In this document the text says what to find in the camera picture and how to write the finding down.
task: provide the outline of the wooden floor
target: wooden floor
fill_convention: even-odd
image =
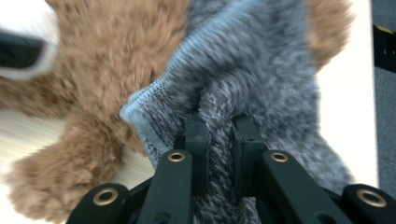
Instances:
[[[369,0],[354,0],[356,20],[346,49],[318,74],[321,90],[321,132],[355,176],[377,186],[375,107]],[[0,112],[0,175],[9,165],[57,141],[65,120],[31,119],[13,111]],[[132,188],[153,174],[149,161],[123,152],[124,166],[112,182]],[[14,212],[8,188],[0,179],[0,214],[8,223],[33,221]]]

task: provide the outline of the white surface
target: white surface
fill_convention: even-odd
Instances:
[[[378,187],[371,9],[355,0],[346,49],[318,74],[321,132],[355,181]]]
[[[29,80],[47,74],[56,61],[59,28],[55,11],[44,0],[0,0],[0,30],[45,42],[39,58],[26,69],[0,66],[0,76]]]

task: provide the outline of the fuzzy gray cloth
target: fuzzy gray cloth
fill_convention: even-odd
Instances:
[[[154,167],[198,113],[210,132],[208,189],[195,223],[260,223],[233,191],[234,117],[247,114],[270,149],[286,150],[324,188],[349,183],[318,134],[318,90],[302,0],[191,0],[184,41],[164,74],[121,110]]]

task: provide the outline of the teddy bear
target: teddy bear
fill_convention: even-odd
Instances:
[[[187,0],[47,4],[59,25],[59,49],[50,57],[53,66],[34,77],[13,78],[0,70],[0,109],[67,117],[59,142],[14,162],[7,174],[16,211],[61,222],[85,193],[119,170],[123,147],[145,154],[134,128],[120,118],[120,109],[132,93],[163,73],[183,39],[186,22],[194,22],[186,17],[194,8]],[[319,70],[347,42],[350,17],[343,0],[305,4],[307,36]]]

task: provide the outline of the teddy bear leg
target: teddy bear leg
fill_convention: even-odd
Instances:
[[[0,77],[0,110],[18,110],[28,116],[60,118],[76,100],[76,86],[67,76],[47,75],[30,81]]]
[[[93,187],[120,168],[122,144],[95,117],[73,115],[61,140],[16,161],[6,180],[16,211],[61,222]]]

